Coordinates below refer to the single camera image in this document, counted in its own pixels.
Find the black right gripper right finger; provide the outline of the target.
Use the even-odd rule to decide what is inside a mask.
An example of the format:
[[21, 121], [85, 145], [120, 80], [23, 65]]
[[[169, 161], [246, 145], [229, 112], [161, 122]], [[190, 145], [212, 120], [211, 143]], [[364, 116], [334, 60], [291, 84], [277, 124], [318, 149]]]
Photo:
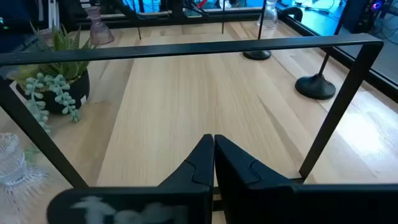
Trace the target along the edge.
[[215, 136], [227, 224], [398, 224], [398, 184], [298, 184]]

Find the pink glass candle holder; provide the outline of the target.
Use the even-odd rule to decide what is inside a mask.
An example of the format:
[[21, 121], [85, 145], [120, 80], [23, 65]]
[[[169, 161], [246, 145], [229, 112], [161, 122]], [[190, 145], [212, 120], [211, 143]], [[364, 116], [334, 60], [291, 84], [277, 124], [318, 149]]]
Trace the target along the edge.
[[20, 139], [12, 133], [0, 133], [0, 187], [40, 185], [50, 176], [43, 168], [30, 165], [20, 147]]
[[90, 42], [92, 45], [105, 45], [114, 41], [114, 35], [108, 26], [101, 20], [100, 7], [87, 7], [85, 11], [91, 20]]
[[41, 29], [37, 31], [38, 39], [41, 45], [53, 48], [53, 33], [55, 32], [54, 29]]

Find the wooden shelf riser black frame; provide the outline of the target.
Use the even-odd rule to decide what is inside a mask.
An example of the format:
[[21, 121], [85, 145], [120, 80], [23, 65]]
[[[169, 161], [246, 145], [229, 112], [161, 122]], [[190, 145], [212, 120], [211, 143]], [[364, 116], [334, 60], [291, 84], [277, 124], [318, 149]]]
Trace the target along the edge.
[[[150, 45], [137, 47], [116, 47], [94, 50], [68, 50], [60, 52], [27, 52], [0, 54], [0, 65], [26, 65], [50, 62], [79, 62], [150, 58], [180, 55], [221, 54], [251, 50], [285, 50], [306, 48], [329, 48], [344, 45], [360, 45], [346, 80], [342, 84], [330, 111], [328, 112], [299, 173], [307, 178], [317, 163], [331, 135], [351, 103], [368, 72], [380, 53], [384, 42], [369, 34], [291, 37], [283, 39], [242, 40], [231, 42], [202, 42], [191, 44]], [[64, 178], [75, 188], [88, 185], [70, 164], [61, 150], [43, 130], [29, 110], [18, 99], [7, 82], [0, 78], [0, 107], [39, 147], [44, 156], [55, 166]]]

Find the black table frame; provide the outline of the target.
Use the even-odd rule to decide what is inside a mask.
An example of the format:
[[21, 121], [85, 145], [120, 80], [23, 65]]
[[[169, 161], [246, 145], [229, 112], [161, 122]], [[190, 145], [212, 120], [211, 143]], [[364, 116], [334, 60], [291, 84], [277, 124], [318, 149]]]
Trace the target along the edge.
[[[83, 30], [88, 30], [90, 28], [91, 21], [88, 18], [86, 9], [83, 8], [81, 4], [73, 6], [72, 0], [64, 0], [59, 2], [59, 6], [60, 23], [66, 27], [67, 31], [77, 30], [79, 27]], [[115, 14], [100, 15], [99, 17], [102, 22], [112, 29], [252, 21], [260, 15], [260, 10], [250, 9], [248, 12], [206, 12], [202, 16], [186, 16], [183, 13], [183, 8], [180, 6], [171, 11], [164, 11], [155, 14], [140, 14], [125, 5], [118, 6], [115, 1], [107, 3], [105, 8], [116, 11]], [[281, 22], [287, 24], [300, 35], [319, 35], [314, 30], [301, 23], [303, 13], [299, 8], [290, 7], [287, 9], [278, 9], [277, 14]], [[398, 103], [397, 83], [390, 81], [390, 79], [384, 77], [373, 69], [370, 69], [368, 74], [365, 75], [365, 81]]]

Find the black metal candlestick holder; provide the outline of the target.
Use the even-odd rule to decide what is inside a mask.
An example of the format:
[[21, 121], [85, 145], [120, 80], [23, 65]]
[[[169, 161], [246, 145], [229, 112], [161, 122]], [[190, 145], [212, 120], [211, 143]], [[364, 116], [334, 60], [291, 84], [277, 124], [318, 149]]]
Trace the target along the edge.
[[[345, 8], [343, 9], [341, 17], [339, 18], [334, 35], [350, 34], [347, 29], [344, 31], [341, 29], [343, 28], [344, 22], [350, 15], [349, 10], [352, 8], [354, 2], [355, 0], [346, 0]], [[332, 84], [332, 82], [329, 82], [323, 74], [329, 58], [330, 50], [326, 52], [318, 73], [313, 76], [301, 77], [295, 82], [295, 89], [301, 95], [315, 100], [328, 100], [334, 96], [336, 93], [336, 87], [334, 84]]]
[[[263, 1], [263, 7], [261, 11], [261, 16], [259, 18], [259, 32], [257, 39], [261, 39], [262, 35], [262, 28], [263, 28], [263, 23], [264, 23], [264, 14], [266, 11], [266, 0]], [[243, 55], [251, 60], [267, 60], [271, 57], [271, 51], [270, 50], [253, 50], [253, 51], [245, 51], [243, 52]]]

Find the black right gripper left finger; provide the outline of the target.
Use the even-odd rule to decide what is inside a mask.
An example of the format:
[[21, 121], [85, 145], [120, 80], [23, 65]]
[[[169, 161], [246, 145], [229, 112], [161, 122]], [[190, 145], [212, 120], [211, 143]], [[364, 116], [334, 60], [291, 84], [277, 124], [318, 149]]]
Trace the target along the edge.
[[205, 134], [156, 187], [69, 189], [47, 207], [48, 224], [209, 224], [214, 139]]

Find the black computer tower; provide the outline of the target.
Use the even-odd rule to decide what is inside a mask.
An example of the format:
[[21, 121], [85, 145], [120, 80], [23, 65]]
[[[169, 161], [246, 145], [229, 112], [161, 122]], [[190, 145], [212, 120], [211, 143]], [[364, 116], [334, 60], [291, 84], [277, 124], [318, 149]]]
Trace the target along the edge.
[[379, 6], [377, 0], [346, 0], [342, 16], [343, 27], [352, 34], [369, 32]]

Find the potted succulent plant black pot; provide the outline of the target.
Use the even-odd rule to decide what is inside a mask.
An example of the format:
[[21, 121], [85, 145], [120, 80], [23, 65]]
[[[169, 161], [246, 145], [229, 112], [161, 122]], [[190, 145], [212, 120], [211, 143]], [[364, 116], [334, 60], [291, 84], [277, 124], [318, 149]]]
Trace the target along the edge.
[[68, 114], [72, 122], [80, 121], [81, 99], [90, 93], [88, 65], [89, 61], [20, 65], [8, 79], [16, 82], [27, 99], [27, 109], [49, 133], [47, 121], [51, 113]]

